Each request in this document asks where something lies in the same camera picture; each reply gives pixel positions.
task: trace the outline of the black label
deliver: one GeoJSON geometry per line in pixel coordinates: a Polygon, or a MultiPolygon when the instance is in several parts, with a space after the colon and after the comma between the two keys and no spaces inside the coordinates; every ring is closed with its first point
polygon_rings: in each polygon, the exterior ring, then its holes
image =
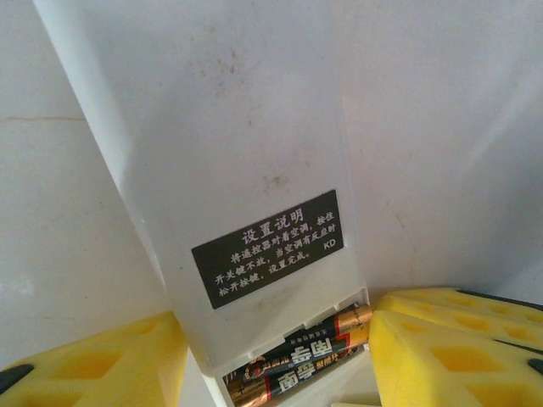
{"type": "Polygon", "coordinates": [[[217,309],[343,247],[335,191],[193,248],[217,309]]]}

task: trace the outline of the instruction label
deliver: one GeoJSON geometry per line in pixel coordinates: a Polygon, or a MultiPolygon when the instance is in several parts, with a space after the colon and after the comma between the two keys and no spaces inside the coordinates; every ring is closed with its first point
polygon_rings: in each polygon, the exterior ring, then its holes
{"type": "Polygon", "coordinates": [[[344,246],[334,190],[193,248],[213,309],[344,246]]]}

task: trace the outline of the yellow foam block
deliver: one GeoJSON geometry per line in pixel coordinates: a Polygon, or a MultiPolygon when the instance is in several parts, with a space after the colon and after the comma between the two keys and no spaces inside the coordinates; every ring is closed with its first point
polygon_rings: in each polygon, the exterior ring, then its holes
{"type": "Polygon", "coordinates": [[[400,312],[509,343],[543,348],[542,311],[461,293],[454,288],[387,293],[377,309],[400,312]]]}
{"type": "Polygon", "coordinates": [[[387,310],[369,345],[383,407],[543,406],[540,354],[387,310]]]}
{"type": "Polygon", "coordinates": [[[2,407],[175,406],[187,343],[171,312],[36,354],[2,407]]]}

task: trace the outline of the aa battery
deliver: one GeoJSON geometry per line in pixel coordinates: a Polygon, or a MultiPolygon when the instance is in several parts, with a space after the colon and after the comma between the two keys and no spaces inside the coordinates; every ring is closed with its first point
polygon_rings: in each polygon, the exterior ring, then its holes
{"type": "Polygon", "coordinates": [[[320,360],[328,354],[336,354],[349,348],[355,348],[367,343],[369,338],[369,324],[361,325],[342,335],[320,338],[300,346],[293,346],[287,350],[287,354],[275,356],[275,351],[253,360],[247,364],[240,373],[245,382],[258,377],[275,375],[282,371],[288,371],[296,366],[308,362],[320,360]]]}
{"type": "Polygon", "coordinates": [[[243,382],[238,377],[227,385],[228,392],[236,407],[258,407],[302,382],[310,380],[321,371],[354,354],[357,350],[358,348],[346,349],[330,354],[323,359],[306,362],[296,368],[276,375],[261,377],[249,383],[243,382]]]}

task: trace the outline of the black strip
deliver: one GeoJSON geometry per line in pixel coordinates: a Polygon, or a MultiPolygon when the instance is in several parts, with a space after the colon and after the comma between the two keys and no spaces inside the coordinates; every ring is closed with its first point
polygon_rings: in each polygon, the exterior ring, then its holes
{"type": "Polygon", "coordinates": [[[494,299],[495,301],[502,301],[504,303],[523,305],[524,307],[530,307],[530,308],[533,308],[533,309],[537,309],[539,311],[543,311],[543,305],[539,305],[539,304],[527,303],[525,301],[519,301],[517,299],[496,297],[495,295],[477,293],[475,291],[469,291],[469,290],[457,290],[457,291],[459,293],[462,293],[462,294],[474,295],[475,297],[481,297],[481,298],[487,298],[487,299],[494,299]]]}
{"type": "Polygon", "coordinates": [[[34,370],[33,365],[19,365],[0,371],[0,394],[5,393],[20,379],[34,370]]]}
{"type": "Polygon", "coordinates": [[[528,350],[529,352],[535,352],[537,354],[543,354],[543,350],[539,350],[539,349],[536,349],[536,348],[531,348],[530,346],[523,346],[523,345],[518,345],[516,343],[510,343],[510,342],[506,342],[506,341],[501,341],[500,339],[495,339],[496,342],[499,342],[499,343],[503,343],[504,345],[511,345],[511,346],[514,346],[515,348],[520,348],[520,349],[524,349],[524,350],[528,350]]]}
{"type": "Polygon", "coordinates": [[[540,375],[543,376],[543,360],[541,359],[530,359],[528,361],[528,366],[537,371],[540,375]]]}

